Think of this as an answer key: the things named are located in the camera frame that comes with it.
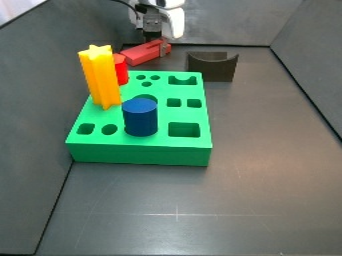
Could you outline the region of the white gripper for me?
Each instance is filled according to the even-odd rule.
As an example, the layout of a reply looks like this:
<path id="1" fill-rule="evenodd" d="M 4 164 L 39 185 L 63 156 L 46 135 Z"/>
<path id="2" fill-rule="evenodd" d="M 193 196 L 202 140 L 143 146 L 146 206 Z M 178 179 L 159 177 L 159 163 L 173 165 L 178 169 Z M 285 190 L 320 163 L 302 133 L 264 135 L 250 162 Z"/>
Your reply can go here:
<path id="1" fill-rule="evenodd" d="M 151 42 L 162 37 L 159 56 L 167 54 L 167 39 L 178 39 L 184 36 L 185 3 L 186 0 L 129 0 L 129 4 L 134 8 L 129 12 L 130 20 L 143 31 L 145 42 Z"/>

